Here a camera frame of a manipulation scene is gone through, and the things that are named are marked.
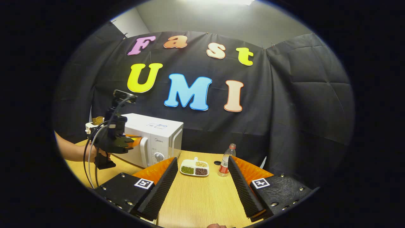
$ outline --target microwave dial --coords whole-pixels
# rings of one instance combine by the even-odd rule
[[[160,161],[163,161],[164,156],[161,153],[155,153],[155,158],[156,158],[156,161],[160,162]]]

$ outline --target white plate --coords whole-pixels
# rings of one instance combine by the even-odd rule
[[[206,167],[196,166],[196,162],[205,163],[205,164],[207,164],[207,166],[206,166]],[[181,168],[182,168],[183,166],[193,168],[194,173],[193,173],[193,174],[188,174],[188,173],[182,172],[182,171],[181,171]],[[195,173],[196,173],[196,168],[206,169],[206,170],[207,170],[207,174],[206,174],[206,175],[196,175],[196,174],[195,174]],[[180,166],[180,169],[179,169],[179,170],[180,170],[180,172],[181,172],[182,174],[190,175],[190,176],[208,176],[208,175],[209,175],[209,166],[208,166],[208,163],[205,162],[205,161],[199,161],[197,157],[195,157],[194,160],[184,159],[183,162],[181,163],[181,166]]]

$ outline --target black curtain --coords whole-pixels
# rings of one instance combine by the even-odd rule
[[[62,138],[73,143],[86,139],[95,79],[122,39],[122,32],[106,23],[83,41],[64,66],[52,113],[53,127]]]
[[[164,48],[168,38],[175,35],[187,36],[187,46]],[[156,36],[156,40],[141,49],[140,54],[128,56],[136,39],[148,36]],[[212,42],[226,47],[224,59],[207,55],[208,44]],[[239,62],[238,47],[247,47],[253,52],[254,56],[249,58],[254,62],[252,66]],[[143,84],[149,75],[149,64],[156,62],[163,67],[158,71],[154,86],[145,93],[137,93],[137,103],[123,107],[121,114],[136,113],[184,122],[183,150],[224,153],[229,144],[235,143],[238,157],[258,166],[261,164],[269,150],[272,88],[269,61],[263,48],[205,32],[157,32],[130,37],[120,43],[100,69],[95,80],[92,116],[104,116],[115,89],[131,92],[127,81],[133,64],[146,65],[139,78],[139,83]],[[207,93],[207,111],[191,109],[192,99],[185,108],[180,104],[175,108],[164,105],[171,86],[168,76],[172,73],[183,74],[188,86],[198,77],[212,79]],[[228,99],[226,80],[244,83],[241,112],[224,109]]]
[[[112,29],[107,25],[102,29]],[[266,170],[294,175],[307,186],[318,186],[344,156],[354,123],[353,94],[339,60],[315,35],[296,37],[263,49],[253,44],[205,32],[157,32],[122,40],[116,32],[105,42],[87,40],[73,56],[83,55],[90,66],[70,61],[62,75],[64,87],[57,96],[55,129],[68,140],[85,139],[84,124],[92,116],[104,116],[115,89],[132,93],[127,87],[131,66],[146,65],[139,83],[149,75],[149,64],[161,63],[154,86],[137,93],[137,103],[127,104],[120,113],[136,113],[184,122],[182,149],[223,153],[230,143],[237,156],[259,166],[267,156]],[[168,38],[187,36],[185,48],[163,47]],[[128,52],[140,37],[156,36],[138,55]],[[207,56],[209,43],[226,47],[226,57]],[[254,56],[252,66],[239,62],[236,48],[247,47]],[[198,77],[209,77],[207,111],[167,107],[169,75],[185,76],[188,86]],[[226,80],[244,83],[241,112],[228,112]]]
[[[273,76],[273,106],[264,168],[292,174],[315,188],[338,167],[350,142],[352,86],[338,58],[315,34],[266,51]]]

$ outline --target white microwave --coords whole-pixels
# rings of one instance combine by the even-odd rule
[[[142,116],[123,114],[128,121],[124,133],[141,136],[141,142],[125,154],[114,154],[140,167],[149,167],[170,157],[177,157],[181,150],[183,123]]]

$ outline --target orange letter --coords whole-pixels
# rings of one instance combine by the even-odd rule
[[[174,36],[174,37],[170,37],[168,40],[169,41],[164,43],[163,47],[165,47],[165,48],[173,48],[173,47],[183,48],[183,47],[187,46],[187,44],[185,43],[187,41],[186,36]]]
[[[225,58],[225,46],[218,43],[210,43],[207,49],[207,55],[214,58]]]
[[[228,102],[224,105],[224,109],[230,112],[242,111],[241,101],[241,88],[244,86],[242,82],[235,80],[227,80],[225,82],[228,85]]]

